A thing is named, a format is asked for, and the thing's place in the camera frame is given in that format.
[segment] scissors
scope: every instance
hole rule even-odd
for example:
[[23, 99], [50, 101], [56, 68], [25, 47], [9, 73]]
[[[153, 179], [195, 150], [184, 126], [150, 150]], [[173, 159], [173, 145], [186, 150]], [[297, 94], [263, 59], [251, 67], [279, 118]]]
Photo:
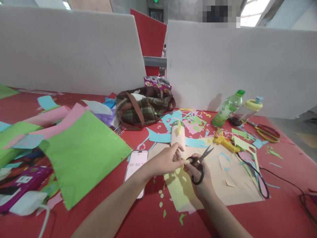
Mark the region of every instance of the scissors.
[[211, 150], [209, 150], [210, 146], [208, 146], [208, 148], [205, 150], [205, 152], [202, 154], [202, 156], [198, 159], [197, 157], [188, 157], [187, 159], [192, 159], [193, 161], [191, 162], [191, 165], [193, 165], [195, 162], [197, 162], [199, 160], [200, 164], [197, 166], [197, 169], [201, 172], [201, 177], [200, 180], [198, 182], [194, 181], [194, 176], [192, 175], [192, 182], [195, 185], [198, 185], [202, 182], [204, 176], [205, 176], [205, 170], [204, 170], [204, 166], [202, 165], [202, 161], [203, 159], [214, 149], [212, 148]]
[[[251, 121], [247, 121], [247, 123], [249, 123], [250, 125], [254, 126], [254, 129], [256, 129], [257, 133], [262, 136], [265, 140], [268, 140], [269, 142], [272, 143], [277, 143], [280, 140], [278, 138], [281, 137], [281, 135], [273, 128], [269, 127], [269, 126], [265, 126], [265, 125], [261, 125], [261, 124], [255, 124], [254, 122]], [[265, 135], [263, 135], [262, 133], [270, 136], [273, 139], [267, 138]]]

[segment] red tablecloth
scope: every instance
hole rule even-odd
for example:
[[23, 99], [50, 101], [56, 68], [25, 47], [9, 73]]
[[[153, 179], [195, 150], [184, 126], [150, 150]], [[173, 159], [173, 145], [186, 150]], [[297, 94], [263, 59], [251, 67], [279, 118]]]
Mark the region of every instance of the red tablecloth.
[[[13, 124], [35, 116], [39, 111], [37, 97], [39, 94], [20, 93], [18, 95], [0, 100], [0, 121]], [[59, 105], [67, 105], [70, 108], [80, 100], [96, 100], [104, 102], [104, 96], [64, 94], [53, 96], [57, 98]], [[210, 123], [210, 118], [203, 114], [203, 119]], [[269, 120], [265, 117], [253, 117], [252, 121], [271, 127]], [[255, 133], [250, 125], [245, 125], [246, 130]], [[151, 130], [164, 133], [165, 128], [158, 131], [157, 125], [151, 125]], [[231, 131], [231, 125], [226, 123], [224, 129]], [[310, 159], [300, 148], [288, 139], [282, 132], [281, 142], [277, 144], [269, 143], [274, 151], [279, 153], [284, 159], [279, 159], [274, 155], [265, 154], [266, 147], [258, 150], [258, 161], [261, 166], [271, 170], [273, 173], [299, 186], [304, 192], [307, 188], [317, 190], [317, 164]], [[122, 138], [133, 148], [147, 138], [148, 132], [144, 129], [141, 132], [125, 131]], [[150, 149], [154, 142], [147, 140], [145, 149]], [[271, 165], [276, 163], [283, 168]], [[71, 211], [67, 211], [64, 204], [57, 204], [51, 211], [49, 221], [44, 232], [44, 237], [70, 237], [85, 217], [108, 195], [117, 189], [124, 180], [127, 161], [123, 161], [111, 174], [109, 174], [100, 184], [98, 184], [78, 205]], [[271, 185], [279, 186], [281, 189], [269, 187], [271, 199], [263, 202], [255, 202], [241, 205], [229, 206], [229, 210], [238, 221], [254, 237], [317, 237], [317, 229], [306, 215], [301, 206], [298, 189], [292, 185], [274, 177], [268, 172], [262, 171], [265, 181]], [[181, 226], [178, 213], [169, 199], [170, 194], [167, 186], [163, 190], [164, 198], [160, 198], [158, 191], [164, 185], [163, 176], [153, 179], [146, 185], [145, 196], [141, 201], [136, 201], [126, 216], [117, 237], [217, 237], [217, 233], [204, 210], [199, 210], [191, 215], [188, 213], [183, 218], [184, 226]], [[163, 207], [159, 207], [159, 202], [163, 202]], [[308, 207], [317, 216], [317, 206], [311, 201]], [[163, 211], [166, 210], [166, 217], [163, 218]], [[0, 217], [0, 237], [38, 237], [45, 212], [39, 216], [34, 214], [19, 217], [8, 214]]]

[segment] green bottle cap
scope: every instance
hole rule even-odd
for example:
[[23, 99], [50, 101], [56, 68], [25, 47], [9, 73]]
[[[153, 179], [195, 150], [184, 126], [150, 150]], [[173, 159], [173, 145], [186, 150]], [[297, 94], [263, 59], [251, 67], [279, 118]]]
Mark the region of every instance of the green bottle cap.
[[245, 94], [245, 91], [244, 90], [238, 90], [236, 93], [235, 93], [238, 97], [242, 97], [244, 94]]

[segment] paper tube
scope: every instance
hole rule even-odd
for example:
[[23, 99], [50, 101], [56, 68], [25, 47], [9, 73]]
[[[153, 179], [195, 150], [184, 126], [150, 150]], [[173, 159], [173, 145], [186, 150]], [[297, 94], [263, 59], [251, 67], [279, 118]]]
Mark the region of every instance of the paper tube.
[[[181, 128], [179, 130], [179, 134], [178, 134], [178, 123], [180, 121], [176, 121], [173, 123], [172, 125], [172, 141], [171, 141], [171, 145], [173, 145], [174, 143], [178, 142], [180, 143], [184, 150], [186, 150], [186, 144], [185, 144], [185, 127], [184, 127], [184, 123], [181, 123]], [[179, 152], [181, 153], [182, 159], [187, 159], [186, 158], [186, 151], [182, 152], [179, 150]]]

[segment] yellow glue gun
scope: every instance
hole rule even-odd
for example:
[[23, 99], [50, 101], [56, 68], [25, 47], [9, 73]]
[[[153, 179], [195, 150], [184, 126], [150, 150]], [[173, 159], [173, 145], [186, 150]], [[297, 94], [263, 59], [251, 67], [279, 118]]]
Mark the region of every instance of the yellow glue gun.
[[237, 147], [234, 147], [230, 141], [228, 141], [225, 137], [224, 137], [224, 132], [222, 131], [221, 128], [219, 128], [214, 136], [214, 140], [213, 143], [216, 143], [217, 145], [223, 145], [224, 147], [226, 147], [228, 150], [230, 150], [232, 153], [237, 153], [240, 152], [240, 149]]

